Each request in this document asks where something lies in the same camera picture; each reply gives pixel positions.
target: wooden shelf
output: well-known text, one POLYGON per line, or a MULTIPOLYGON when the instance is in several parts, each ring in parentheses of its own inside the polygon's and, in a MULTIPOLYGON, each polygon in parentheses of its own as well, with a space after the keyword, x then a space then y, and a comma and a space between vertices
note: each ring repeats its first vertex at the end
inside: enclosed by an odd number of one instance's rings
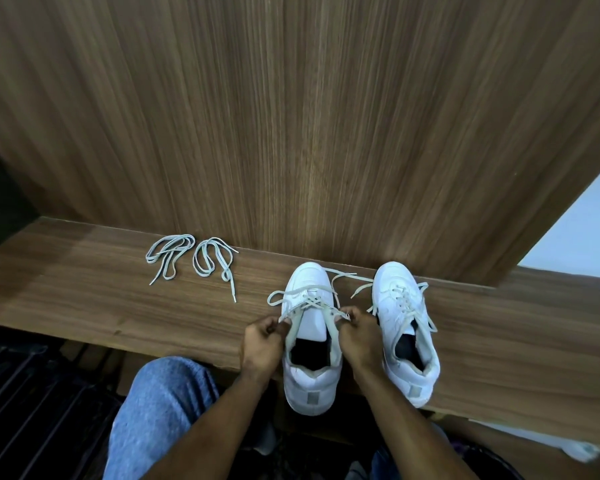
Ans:
MULTIPOLYGON (((236 369, 245 325, 277 313, 267 297, 304 259, 240 249, 234 304, 192 253, 150 287, 158 237, 39 218, 0 246, 0 325, 236 369)), ((427 408, 600 443, 600 279, 517 268, 498 289, 428 281, 442 374, 427 408)), ((336 282, 343 305, 368 306, 370 292, 348 300, 358 285, 336 282)), ((341 386, 355 391, 346 374, 341 386)))

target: white wall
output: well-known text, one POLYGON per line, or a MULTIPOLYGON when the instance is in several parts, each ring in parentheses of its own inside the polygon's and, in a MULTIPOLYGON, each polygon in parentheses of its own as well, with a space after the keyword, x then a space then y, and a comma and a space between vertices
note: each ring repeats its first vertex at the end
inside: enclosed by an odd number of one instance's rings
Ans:
POLYGON ((520 266, 600 277, 600 175, 520 266))

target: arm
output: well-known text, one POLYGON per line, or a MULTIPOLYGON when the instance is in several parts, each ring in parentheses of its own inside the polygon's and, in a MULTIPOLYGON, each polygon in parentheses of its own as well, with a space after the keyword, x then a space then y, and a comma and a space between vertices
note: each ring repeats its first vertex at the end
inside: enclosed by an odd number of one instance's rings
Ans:
POLYGON ((268 317, 247 327, 240 376, 193 424, 145 479, 225 479, 260 396, 282 357, 289 325, 268 317))
POLYGON ((402 478, 475 480, 471 469, 385 374, 382 332, 376 318, 357 306, 345 306, 342 311, 351 322, 337 323, 340 348, 402 478))

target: leg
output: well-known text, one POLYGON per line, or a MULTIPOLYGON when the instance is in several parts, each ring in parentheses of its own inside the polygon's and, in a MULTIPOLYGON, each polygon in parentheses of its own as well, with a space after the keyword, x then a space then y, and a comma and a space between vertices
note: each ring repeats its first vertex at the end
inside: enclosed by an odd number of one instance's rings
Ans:
POLYGON ((190 359, 163 357, 146 364, 113 421, 104 479, 140 478, 217 398, 209 371, 190 359))

